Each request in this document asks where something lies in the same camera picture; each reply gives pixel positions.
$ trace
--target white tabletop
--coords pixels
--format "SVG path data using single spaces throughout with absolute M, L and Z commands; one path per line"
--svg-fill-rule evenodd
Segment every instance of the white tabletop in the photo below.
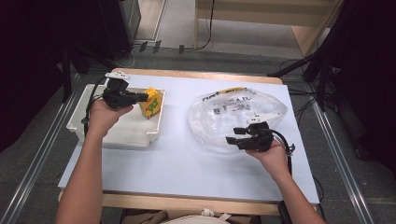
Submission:
M 289 108 L 276 126 L 296 146 L 292 156 L 293 178 L 307 200 L 318 203 L 304 145 L 285 85 L 182 77 L 131 75 L 131 87 L 166 90 L 159 138 L 148 147 L 103 149 L 103 188 L 148 195 L 281 201 L 271 176 L 256 159 L 235 147 L 235 153 L 219 154 L 197 142 L 187 113 L 198 96 L 232 87 L 248 87 L 274 95 Z M 76 165 L 78 142 L 59 183 L 63 189 Z

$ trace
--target person's left arm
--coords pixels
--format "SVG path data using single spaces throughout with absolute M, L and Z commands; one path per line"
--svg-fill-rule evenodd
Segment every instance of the person's left arm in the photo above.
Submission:
M 102 141 L 107 131 L 132 106 L 112 110 L 104 101 L 95 101 L 90 128 L 78 162 L 59 203 L 56 223 L 98 224 L 102 214 Z

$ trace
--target white tray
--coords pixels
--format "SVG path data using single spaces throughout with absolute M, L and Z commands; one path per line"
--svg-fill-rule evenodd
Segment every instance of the white tray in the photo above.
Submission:
M 81 120 L 85 118 L 85 110 L 93 87 L 94 85 L 92 84 L 85 87 L 78 105 L 66 125 L 66 128 L 70 132 L 76 133 L 80 141 L 84 141 L 85 139 L 84 125 L 81 123 Z M 105 85 L 99 85 L 95 95 L 102 94 L 105 88 Z M 127 88 L 127 91 L 132 92 L 144 92 L 144 90 L 142 88 Z M 164 102 L 165 90 L 156 90 L 163 97 Z M 134 105 L 134 109 L 123 115 L 108 131 L 107 136 L 103 139 L 104 147 L 147 147 L 150 142 L 153 142 L 159 137 L 162 112 L 161 110 L 160 113 L 151 119 L 146 119 L 142 115 L 139 104 Z

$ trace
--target wooden desk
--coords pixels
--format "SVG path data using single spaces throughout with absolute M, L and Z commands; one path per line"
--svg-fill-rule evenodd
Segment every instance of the wooden desk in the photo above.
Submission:
M 336 19 L 343 0 L 216 0 L 213 20 L 291 25 L 303 56 Z M 194 46 L 198 20 L 210 19 L 212 1 L 195 0 Z
M 249 77 L 236 76 L 224 73 L 199 73 L 199 72 L 180 72 L 165 70 L 141 70 L 141 69 L 115 69 L 122 70 L 126 74 L 139 74 L 160 77 L 190 77 L 190 78 L 208 78 L 217 80 L 234 80 L 244 82 L 259 82 L 282 84 L 282 81 L 276 77 Z M 175 209 L 175 210 L 202 210 L 209 208 L 212 211 L 231 214 L 245 215 L 278 215 L 276 202 L 260 203 L 246 202 L 236 200 L 219 200 L 203 199 L 193 197 L 169 197 L 162 195 L 138 195 L 122 192 L 104 191 L 103 206 L 136 208 L 136 209 Z

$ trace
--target person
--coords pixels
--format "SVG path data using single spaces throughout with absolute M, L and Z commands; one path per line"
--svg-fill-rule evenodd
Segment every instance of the person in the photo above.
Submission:
M 56 214 L 56 223 L 100 223 L 102 215 L 102 141 L 119 117 L 132 106 L 111 109 L 103 100 L 96 100 L 90 112 L 90 127 L 78 162 L 64 189 Z M 325 223 L 305 198 L 291 177 L 286 152 L 276 140 L 265 152 L 246 150 L 262 163 L 276 182 L 293 223 Z

